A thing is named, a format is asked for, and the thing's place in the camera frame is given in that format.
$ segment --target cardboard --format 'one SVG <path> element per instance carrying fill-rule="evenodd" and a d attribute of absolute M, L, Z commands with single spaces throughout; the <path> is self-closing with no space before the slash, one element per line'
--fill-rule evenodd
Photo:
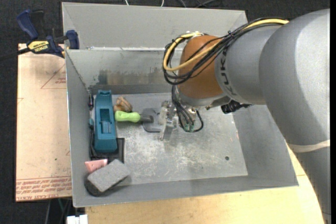
<path fill-rule="evenodd" d="M 18 56 L 16 201 L 71 196 L 65 60 Z"/>

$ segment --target teal plastic object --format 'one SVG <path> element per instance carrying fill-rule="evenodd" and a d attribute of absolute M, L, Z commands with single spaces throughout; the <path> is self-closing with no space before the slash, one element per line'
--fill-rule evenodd
<path fill-rule="evenodd" d="M 116 125 L 114 123 L 112 93 L 99 90 L 95 99 L 95 150 L 100 153 L 112 153 L 118 149 Z"/>

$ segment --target gray metal bin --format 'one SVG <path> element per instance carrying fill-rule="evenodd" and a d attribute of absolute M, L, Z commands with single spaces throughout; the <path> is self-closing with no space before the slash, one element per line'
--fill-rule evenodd
<path fill-rule="evenodd" d="M 178 128 L 168 141 L 158 140 L 158 133 L 147 133 L 139 124 L 117 123 L 131 175 L 104 196 L 90 195 L 84 187 L 89 92 L 111 90 L 113 101 L 123 95 L 138 112 L 158 107 L 170 99 L 171 86 L 162 74 L 165 44 L 186 30 L 223 35 L 246 17 L 231 10 L 76 3 L 62 7 L 64 30 L 76 30 L 81 43 L 79 50 L 66 51 L 75 207 L 297 185 L 284 138 L 267 108 L 255 105 L 234 115 L 223 114 L 220 108 L 201 111 L 202 131 L 190 134 Z M 113 20 L 107 26 L 112 15 L 123 24 Z M 91 17 L 99 20 L 92 22 Z M 139 25 L 140 17 L 151 21 Z"/>

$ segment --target small tan object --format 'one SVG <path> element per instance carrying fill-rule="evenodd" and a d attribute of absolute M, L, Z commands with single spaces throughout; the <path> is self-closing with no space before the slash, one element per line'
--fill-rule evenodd
<path fill-rule="evenodd" d="M 124 111 L 124 112 L 132 112 L 132 105 L 129 101 L 127 101 L 124 97 L 119 96 L 115 105 L 113 106 L 113 110 L 115 111 Z"/>

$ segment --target yellow clamp label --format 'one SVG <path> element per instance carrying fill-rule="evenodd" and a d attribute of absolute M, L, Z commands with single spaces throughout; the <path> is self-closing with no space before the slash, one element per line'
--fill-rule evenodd
<path fill-rule="evenodd" d="M 28 48 L 34 52 L 39 52 L 48 49 L 49 42 L 46 40 L 33 41 L 28 45 Z"/>

